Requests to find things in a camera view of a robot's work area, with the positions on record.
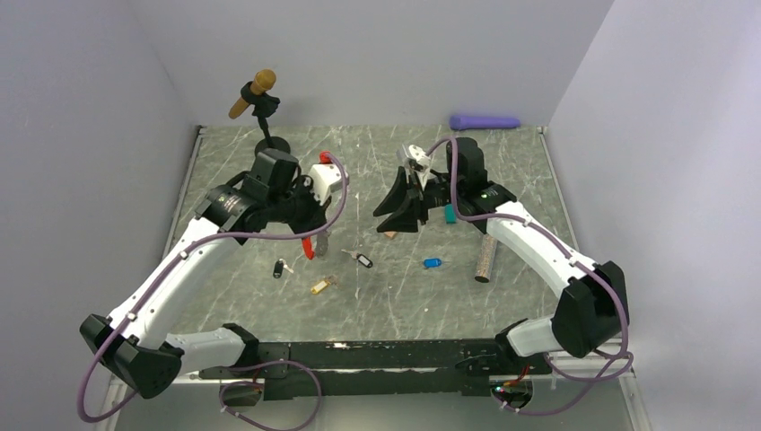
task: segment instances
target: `blue object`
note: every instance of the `blue object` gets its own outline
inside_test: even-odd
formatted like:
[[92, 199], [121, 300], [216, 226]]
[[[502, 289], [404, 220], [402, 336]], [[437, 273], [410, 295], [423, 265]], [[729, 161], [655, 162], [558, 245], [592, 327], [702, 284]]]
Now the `blue object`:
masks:
[[444, 220], [447, 221], [447, 224], [457, 222], [457, 217], [454, 215], [454, 208], [451, 207], [451, 204], [444, 207]]
[[516, 128], [520, 120], [511, 117], [477, 117], [469, 115], [452, 115], [450, 128], [465, 130], [467, 128]]
[[423, 260], [423, 266], [426, 268], [437, 268], [442, 265], [442, 260], [438, 258], [430, 258]]

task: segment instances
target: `red clip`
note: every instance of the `red clip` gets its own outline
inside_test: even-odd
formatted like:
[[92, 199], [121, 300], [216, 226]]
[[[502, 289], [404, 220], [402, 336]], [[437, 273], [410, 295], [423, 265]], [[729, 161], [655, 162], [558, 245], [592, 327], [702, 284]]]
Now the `red clip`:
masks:
[[311, 238], [303, 238], [302, 247], [304, 248], [304, 255], [306, 255], [307, 259], [314, 259], [314, 250], [311, 249]]
[[323, 151], [319, 154], [319, 162], [321, 164], [331, 164], [333, 162], [330, 161], [330, 158], [328, 157], [328, 154], [330, 154], [330, 151]]

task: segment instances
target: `teal object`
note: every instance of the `teal object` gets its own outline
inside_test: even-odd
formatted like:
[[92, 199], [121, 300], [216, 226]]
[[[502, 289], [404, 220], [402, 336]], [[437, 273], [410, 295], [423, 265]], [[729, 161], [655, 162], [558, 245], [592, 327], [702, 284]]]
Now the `teal object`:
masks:
[[454, 215], [454, 208], [451, 207], [451, 204], [448, 204], [444, 207], [444, 220], [447, 221], [447, 224], [453, 224], [457, 222], [457, 216]]
[[426, 268], [438, 268], [442, 265], [442, 260], [438, 258], [430, 258], [423, 260], [423, 266]]

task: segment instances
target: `cable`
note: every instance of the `cable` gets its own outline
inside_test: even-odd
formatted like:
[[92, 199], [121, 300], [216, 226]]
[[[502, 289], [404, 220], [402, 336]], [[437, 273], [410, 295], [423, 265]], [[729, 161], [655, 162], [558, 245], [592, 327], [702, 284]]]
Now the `cable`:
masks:
[[518, 378], [516, 378], [515, 380], [508, 380], [507, 382], [503, 383], [502, 386], [515, 386], [516, 384], [520, 383], [520, 381], [523, 380], [523, 378], [526, 377], [526, 374], [528, 373], [529, 373], [529, 366], [526, 365], [520, 371]]
[[277, 428], [268, 427], [266, 425], [258, 423], [257, 421], [245, 415], [241, 415], [241, 413], [231, 409], [226, 404], [224, 404], [224, 393], [233, 386], [252, 386], [252, 387], [261, 386], [261, 385], [258, 385], [257, 383], [252, 383], [248, 380], [241, 380], [239, 382], [228, 383], [222, 387], [222, 389], [219, 391], [219, 404], [222, 406], [222, 411], [230, 413], [231, 415], [242, 420], [243, 422], [246, 422], [249, 425], [253, 425], [254, 427], [257, 427], [259, 429], [264, 429], [265, 431], [299, 431], [300, 429], [304, 429], [305, 427], [308, 427], [309, 424], [311, 424], [312, 421], [314, 421], [314, 418], [317, 416], [317, 412], [319, 411], [319, 406], [322, 405], [322, 387], [319, 385], [319, 380], [317, 379], [317, 375], [315, 375], [315, 373], [311, 371], [306, 365], [300, 364], [294, 361], [283, 360], [283, 361], [271, 361], [271, 362], [265, 362], [264, 364], [243, 366], [243, 367], [236, 367], [236, 368], [229, 368], [229, 369], [233, 371], [251, 371], [251, 370], [260, 370], [262, 368], [267, 368], [268, 366], [282, 365], [282, 364], [293, 365], [295, 367], [298, 367], [304, 370], [306, 374], [309, 377], [311, 377], [312, 381], [314, 381], [314, 385], [317, 388], [317, 404], [315, 404], [314, 410], [311, 412], [307, 420], [305, 420], [301, 425], [297, 427], [293, 427], [293, 428], [288, 428], [288, 429], [277, 429]]
[[[438, 148], [441, 144], [444, 144], [444, 143], [447, 143], [447, 142], [450, 143], [451, 146], [452, 146], [452, 149], [451, 149], [451, 167], [450, 167], [450, 172], [452, 172], [452, 177], [453, 177], [454, 180], [452, 180], [450, 182], [450, 202], [451, 202], [452, 209], [454, 210], [455, 216], [458, 219], [466, 221], [466, 222], [477, 222], [477, 221], [481, 221], [481, 220], [487, 220], [489, 218], [505, 218], [505, 219], [509, 219], [509, 220], [514, 220], [514, 221], [516, 221], [518, 223], [521, 223], [521, 224], [525, 224], [526, 223], [526, 219], [524, 219], [523, 217], [520, 217], [518, 215], [498, 214], [498, 213], [490, 213], [490, 214], [483, 214], [483, 215], [462, 215], [460, 213], [458, 205], [457, 205], [457, 181], [456, 181], [456, 179], [457, 179], [457, 167], [458, 167], [457, 166], [457, 163], [458, 163], [457, 139], [454, 136], [448, 136], [448, 137], [442, 138], [442, 139], [438, 140], [435, 144], [433, 144], [433, 146], [431, 146], [431, 148], [428, 149], [428, 151], [425, 152], [425, 155], [430, 156], [433, 153], [433, 151], [436, 150], [436, 148]], [[561, 253], [563, 253], [563, 255], [565, 256], [566, 259], [571, 258], [571, 252], [568, 251], [563, 246], [563, 244], [560, 242], [560, 240], [555, 238], [555, 236], [553, 234], [551, 234], [551, 232], [549, 232], [547, 229], [545, 229], [544, 227], [540, 226], [539, 224], [535, 224], [533, 222], [528, 223], [528, 227], [530, 227], [530, 228], [534, 229], [535, 231], [537, 231], [537, 232], [541, 233], [542, 235], [544, 235], [550, 242], [552, 242], [556, 246], [556, 248], [558, 250], [560, 250]], [[549, 415], [554, 415], [556, 413], [560, 413], [561, 411], [565, 411], [565, 410], [573, 407], [574, 405], [576, 405], [576, 403], [579, 402], [579, 400], [581, 400], [584, 397], [584, 395], [586, 395], [587, 392], [590, 391], [590, 389], [591, 389], [592, 385], [594, 385], [594, 383], [605, 382], [607, 380], [611, 380], [611, 379], [617, 378], [619, 375], [627, 372], [629, 370], [629, 368], [631, 368], [632, 363], [634, 361], [634, 354], [632, 352], [627, 351], [627, 349], [629, 347], [629, 328], [628, 328], [628, 322], [626, 321], [626, 314], [625, 314], [625, 311], [624, 311], [624, 305], [621, 303], [621, 299], [618, 297], [618, 294], [616, 293], [615, 290], [613, 290], [613, 287], [611, 287], [610, 284], [607, 281], [605, 281], [602, 277], [600, 277], [597, 274], [595, 274], [595, 272], [593, 270], [591, 270], [590, 268], [587, 268], [585, 265], [583, 265], [578, 260], [574, 263], [574, 265], [576, 266], [576, 268], [578, 268], [581, 271], [583, 271], [585, 274], [587, 274], [593, 280], [595, 280], [600, 286], [602, 286], [602, 288], [605, 290], [605, 292], [608, 293], [608, 295], [610, 296], [610, 299], [613, 301], [613, 304], [616, 307], [616, 314], [618, 315], [618, 319], [619, 319], [620, 326], [621, 326], [621, 346], [620, 346], [620, 348], [618, 350], [618, 353], [616, 353], [614, 355], [606, 354], [604, 352], [596, 352], [599, 355], [601, 355], [602, 357], [605, 357], [608, 361], [600, 369], [599, 373], [597, 373], [597, 375], [595, 375], [594, 377], [591, 377], [591, 378], [578, 377], [578, 376], [573, 376], [573, 375], [566, 374], [565, 372], [559, 370], [552, 363], [552, 360], [550, 359], [549, 355], [545, 354], [545, 361], [550, 366], [550, 368], [552, 368], [552, 370], [554, 372], [562, 375], [563, 377], [565, 377], [568, 380], [572, 380], [572, 381], [575, 381], [575, 382], [585, 382], [585, 383], [587, 383], [587, 386], [584, 387], [584, 389], [582, 389], [582, 391], [580, 391], [579, 394], [573, 400], [569, 401], [563, 407], [560, 407], [558, 409], [549, 410], [549, 411], [544, 411], [544, 412], [541, 412], [541, 411], [540, 412], [532, 412], [532, 411], [524, 412], [524, 411], [521, 411], [520, 412], [521, 414], [530, 415], [530, 416], [549, 416]], [[627, 358], [626, 364], [624, 365], [623, 368], [621, 368], [620, 370], [616, 371], [615, 373], [613, 373], [611, 375], [607, 375], [607, 376], [604, 376], [604, 377], [602, 376], [608, 370], [608, 368], [610, 368], [610, 366], [613, 365], [614, 362], [616, 362], [619, 359], [623, 359], [623, 358]], [[514, 411], [516, 413], [519, 412], [519, 409], [514, 409], [511, 406], [508, 406], [506, 403], [503, 404], [503, 409], [509, 409], [509, 410]]]
[[[344, 212], [344, 208], [346, 207], [346, 199], [348, 195], [348, 181], [346, 179], [346, 169], [344, 168], [344, 165], [341, 164], [341, 162], [331, 153], [327, 153], [328, 158], [330, 161], [338, 168], [338, 172], [341, 174], [341, 200], [338, 201], [338, 210], [336, 213], [328, 220], [327, 223], [322, 225], [321, 227], [318, 227], [317, 229], [312, 229], [311, 231], [305, 232], [305, 233], [287, 233], [282, 235], [273, 235], [270, 233], [244, 233], [244, 232], [224, 232], [224, 233], [216, 233], [214, 235], [206, 236], [205, 238], [201, 238], [200, 240], [196, 242], [192, 242], [183, 252], [190, 254], [193, 250], [197, 249], [198, 247], [207, 244], [214, 240], [221, 240], [222, 238], [246, 238], [246, 239], [253, 239], [253, 240], [278, 240], [278, 241], [287, 241], [287, 240], [300, 240], [302, 238], [309, 238], [312, 235], [316, 235], [317, 233], [321, 233], [324, 231], [327, 231], [327, 229], [333, 225], [336, 220], [338, 220], [338, 217], [341, 216], [341, 213]], [[159, 272], [158, 276], [156, 276], [156, 279], [153, 280], [153, 282], [148, 286], [148, 288], [145, 290], [145, 293], [140, 296], [139, 299], [137, 299], [137, 302], [135, 302], [135, 305], [132, 307], [132, 309], [129, 310], [129, 313], [133, 313], [135, 316], [137, 316], [138, 312], [143, 308], [145, 303], [148, 302], [149, 299], [151, 299], [151, 296], [155, 291], [159, 288], [162, 281], [171, 273], [171, 271], [182, 261], [182, 258], [178, 254], [172, 260], [169, 261], [166, 267], [162, 269], [161, 272]], [[121, 410], [130, 400], [132, 400], [136, 392], [129, 393], [118, 405], [114, 406], [113, 409], [107, 411], [106, 413], [103, 413], [100, 416], [90, 416], [87, 414], [87, 412], [84, 409], [84, 398], [85, 393], [87, 392], [87, 383], [90, 381], [90, 377], [92, 376], [92, 372], [95, 371], [95, 367], [98, 366], [98, 363], [103, 358], [103, 355], [106, 353], [106, 350], [111, 346], [111, 343], [113, 343], [114, 339], [121, 334], [122, 331], [127, 327], [129, 324], [129, 320], [125, 316], [124, 319], [117, 325], [117, 327], [109, 334], [108, 337], [106, 337], [105, 341], [103, 341], [103, 344], [101, 344], [101, 347], [98, 348], [98, 351], [95, 352], [95, 356], [92, 358], [92, 361], [90, 362], [90, 366], [88, 366], [87, 371], [84, 374], [84, 377], [82, 381], [79, 384], [79, 389], [76, 393], [76, 411], [79, 415], [79, 419], [81, 419], [84, 422], [87, 423], [95, 423], [100, 422], [103, 419], [110, 418], [114, 415], [114, 413]]]

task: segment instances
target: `white object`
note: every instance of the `white object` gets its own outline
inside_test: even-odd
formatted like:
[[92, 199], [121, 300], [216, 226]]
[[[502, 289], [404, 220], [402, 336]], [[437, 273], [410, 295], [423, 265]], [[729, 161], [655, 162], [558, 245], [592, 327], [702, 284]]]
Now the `white object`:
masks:
[[[118, 325], [137, 302], [151, 283], [167, 267], [169, 262], [180, 255], [192, 242], [219, 231], [219, 226], [205, 218], [193, 219], [188, 229], [182, 234], [174, 248], [170, 251], [142, 286], [129, 299], [115, 308], [109, 317], [111, 326]], [[204, 285], [206, 277], [241, 245], [234, 238], [223, 238], [206, 243], [190, 253], [181, 261], [170, 274], [164, 278], [161, 286], [137, 313], [134, 320], [129, 322], [122, 335], [125, 339], [132, 336], [138, 338], [137, 345], [145, 348], [159, 348], [167, 337], [169, 330], [179, 317], [179, 313]]]
[[[397, 158], [408, 174], [417, 177], [422, 189], [425, 190], [428, 180], [432, 177], [432, 159], [425, 155], [425, 150], [417, 145], [402, 145], [402, 148], [397, 151]], [[410, 162], [414, 163], [414, 169], [410, 166]]]
[[[520, 202], [508, 202], [496, 209], [497, 214], [519, 216], [528, 223], [506, 218], [490, 218], [486, 222], [486, 233], [510, 247], [515, 254], [528, 263], [549, 285], [555, 297], [559, 298], [568, 286], [568, 279], [586, 276], [583, 271], [573, 266], [575, 262], [579, 261], [585, 267], [593, 268], [595, 264], [593, 259], [575, 251], [547, 230], [571, 253], [571, 258], [567, 259], [545, 235], [529, 226], [529, 223], [532, 223], [544, 228]], [[521, 323], [508, 332], [507, 340], [515, 352], [524, 357], [541, 352], [563, 350], [552, 332], [552, 316]]]
[[185, 351], [179, 375], [213, 366], [233, 365], [245, 348], [241, 337], [225, 328], [188, 335], [168, 334], [166, 342]]
[[[341, 190], [341, 172], [332, 163], [313, 164], [309, 171], [312, 178], [312, 192], [314, 198], [320, 205], [325, 205], [328, 197]], [[346, 183], [348, 184], [349, 174], [346, 173]]]

